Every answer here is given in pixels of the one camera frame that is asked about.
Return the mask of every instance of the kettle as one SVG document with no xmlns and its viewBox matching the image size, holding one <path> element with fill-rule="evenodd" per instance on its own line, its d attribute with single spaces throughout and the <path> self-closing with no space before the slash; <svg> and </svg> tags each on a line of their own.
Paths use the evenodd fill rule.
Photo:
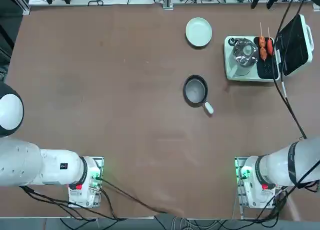
<svg viewBox="0 0 320 230">
<path fill-rule="evenodd" d="M 246 38 L 238 39 L 229 59 L 230 62 L 235 62 L 237 68 L 232 68 L 232 71 L 228 75 L 232 77 L 235 74 L 239 76 L 248 74 L 250 68 L 257 63 L 258 59 L 259 49 L 257 45 Z"/>
</svg>

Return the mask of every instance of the brown table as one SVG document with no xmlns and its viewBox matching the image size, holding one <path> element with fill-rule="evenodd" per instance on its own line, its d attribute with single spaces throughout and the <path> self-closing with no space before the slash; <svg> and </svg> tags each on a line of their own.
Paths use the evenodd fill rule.
<svg viewBox="0 0 320 230">
<path fill-rule="evenodd" d="M 23 125 L 14 135 L 41 148 L 105 157 L 104 177 L 145 203 L 177 216 L 229 219 L 236 193 L 235 156 L 272 153 L 300 137 L 273 84 L 227 81 L 227 35 L 275 35 L 284 10 L 263 4 L 43 8 L 23 18 L 7 83 L 22 97 Z M 288 19 L 298 6 L 293 5 Z M 310 68 L 287 78 L 292 107 L 306 134 L 320 134 L 320 16 L 302 8 L 313 31 Z M 213 29 L 202 50 L 186 42 L 186 23 L 196 16 Z M 191 74 L 205 78 L 209 118 L 185 103 Z M 37 187 L 67 199 L 67 188 Z M 107 190 L 121 217 L 153 213 Z M 66 216 L 19 188 L 1 188 L 0 216 Z M 319 221 L 320 199 L 292 195 L 296 220 Z M 109 208 L 102 202 L 99 211 Z M 238 206 L 235 216 L 239 217 Z M 257 212 L 247 212 L 254 217 Z M 292 219 L 291 211 L 282 218 Z"/>
</svg>

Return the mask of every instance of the floor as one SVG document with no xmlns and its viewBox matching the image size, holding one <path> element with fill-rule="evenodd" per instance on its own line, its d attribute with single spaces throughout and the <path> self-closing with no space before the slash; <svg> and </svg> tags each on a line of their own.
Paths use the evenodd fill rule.
<svg viewBox="0 0 320 230">
<path fill-rule="evenodd" d="M 163 223 L 166 230 L 171 229 L 172 219 L 173 217 L 170 215 L 160 215 L 158 219 Z M 72 228 L 77 228 L 82 222 L 66 219 L 64 220 Z M 209 220 L 199 220 L 197 221 L 200 226 L 207 226 L 212 223 Z M 87 224 L 82 227 L 82 230 L 98 230 L 103 229 L 112 224 L 112 221 L 99 219 L 98 222 Z M 228 221 L 225 225 L 227 228 L 236 229 L 242 227 L 247 223 L 243 223 L 241 221 Z M 24 229 L 24 230 L 67 230 L 59 219 L 0 219 L 1 230 L 16 230 L 16 229 Z M 318 230 L 320 227 L 320 223 L 295 223 L 288 221 L 279 221 L 278 224 L 273 228 L 274 230 L 300 230 L 300 229 L 308 229 L 308 230 Z M 217 230 L 219 225 L 214 226 L 212 229 Z M 127 220 L 121 223 L 117 223 L 114 225 L 112 230 L 123 230 L 123 229 L 131 229 L 131 230 L 163 230 L 162 226 L 156 220 Z M 176 223 L 177 230 L 180 229 L 180 224 Z M 251 227 L 245 228 L 246 230 L 262 230 L 266 229 L 261 225 L 253 225 Z"/>
</svg>

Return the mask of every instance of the small pot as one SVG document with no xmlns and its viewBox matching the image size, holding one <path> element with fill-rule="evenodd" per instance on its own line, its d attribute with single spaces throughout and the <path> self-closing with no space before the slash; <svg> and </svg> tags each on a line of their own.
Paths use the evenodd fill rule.
<svg viewBox="0 0 320 230">
<path fill-rule="evenodd" d="M 208 96 L 208 85 L 201 76 L 190 76 L 186 79 L 183 88 L 183 96 L 189 106 L 193 108 L 202 106 L 209 114 L 214 113 L 214 109 L 206 100 Z"/>
</svg>

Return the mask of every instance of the white plate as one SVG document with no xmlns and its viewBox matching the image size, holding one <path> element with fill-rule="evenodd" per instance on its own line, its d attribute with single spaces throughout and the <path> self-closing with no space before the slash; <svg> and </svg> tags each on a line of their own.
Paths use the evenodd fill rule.
<svg viewBox="0 0 320 230">
<path fill-rule="evenodd" d="M 193 18 L 186 25 L 185 34 L 192 45 L 197 47 L 205 46 L 212 38 L 211 25 L 203 18 Z"/>
</svg>

